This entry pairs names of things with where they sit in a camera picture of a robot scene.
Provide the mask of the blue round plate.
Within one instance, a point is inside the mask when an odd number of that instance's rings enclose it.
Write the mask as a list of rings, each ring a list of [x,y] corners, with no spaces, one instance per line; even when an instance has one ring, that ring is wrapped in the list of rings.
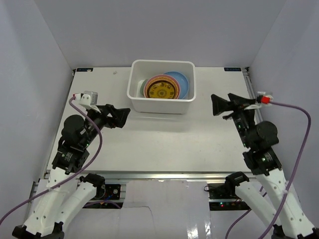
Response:
[[[169,71],[169,72],[165,72],[164,74],[169,75],[177,80],[180,86],[179,99],[180,100],[185,99],[189,91],[188,78],[184,74],[178,71]]]

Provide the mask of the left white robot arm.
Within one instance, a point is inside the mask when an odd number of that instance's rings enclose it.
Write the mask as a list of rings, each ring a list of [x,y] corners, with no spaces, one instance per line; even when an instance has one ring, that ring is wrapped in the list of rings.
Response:
[[[13,237],[62,239],[86,203],[104,196],[104,177],[89,173],[76,178],[89,165],[87,148],[92,141],[102,137],[101,130],[105,127],[123,128],[130,111],[106,104],[65,119],[46,190],[24,224],[13,229]]]

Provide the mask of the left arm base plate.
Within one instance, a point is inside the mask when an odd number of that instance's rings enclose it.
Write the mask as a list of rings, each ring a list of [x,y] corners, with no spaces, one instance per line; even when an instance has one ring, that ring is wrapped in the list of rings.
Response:
[[[120,184],[107,184],[105,178],[89,173],[88,175],[81,176],[80,182],[89,182],[96,188],[96,195],[88,203],[85,204],[85,209],[120,209],[114,200],[120,199],[121,185]]]

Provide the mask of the teal rectangular divided plate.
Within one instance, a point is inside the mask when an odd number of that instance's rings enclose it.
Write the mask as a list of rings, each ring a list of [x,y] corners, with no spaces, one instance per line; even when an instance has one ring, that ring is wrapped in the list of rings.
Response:
[[[145,84],[146,84],[147,81],[148,81],[148,79],[139,81],[138,90],[137,90],[137,93],[138,93],[137,96],[138,97],[144,98],[144,88],[145,88]]]

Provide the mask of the brown gold patterned plate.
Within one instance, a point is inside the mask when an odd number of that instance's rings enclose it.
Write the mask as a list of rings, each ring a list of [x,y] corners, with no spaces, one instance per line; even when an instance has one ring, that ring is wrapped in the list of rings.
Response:
[[[145,97],[153,99],[176,99],[178,93],[178,88],[167,81],[153,82],[145,89]]]

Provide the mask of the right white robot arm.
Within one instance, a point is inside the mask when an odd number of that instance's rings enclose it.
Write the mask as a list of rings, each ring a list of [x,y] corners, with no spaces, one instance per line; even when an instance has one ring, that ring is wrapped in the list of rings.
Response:
[[[266,229],[260,235],[262,239],[270,231],[273,232],[274,239],[317,239],[318,228],[307,218],[290,192],[310,132],[310,114],[300,107],[275,102],[272,95],[264,92],[254,99],[232,93],[228,94],[228,98],[225,100],[215,94],[211,95],[213,115],[230,113],[223,116],[223,119],[233,120],[243,146],[248,149],[243,153],[245,164],[265,190],[268,199],[253,187],[243,172],[235,172],[225,178],[223,188],[226,195],[232,199],[239,197],[244,200],[263,222]],[[255,123],[255,111],[270,105],[299,110],[308,119],[306,133],[289,180],[285,179],[282,164],[272,149],[279,143],[277,127],[270,121]]]

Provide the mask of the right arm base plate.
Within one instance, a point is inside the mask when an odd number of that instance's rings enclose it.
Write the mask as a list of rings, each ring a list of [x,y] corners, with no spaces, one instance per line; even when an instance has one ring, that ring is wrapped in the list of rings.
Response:
[[[210,211],[246,211],[249,206],[237,196],[231,195],[222,183],[210,183],[203,190],[208,193]]]

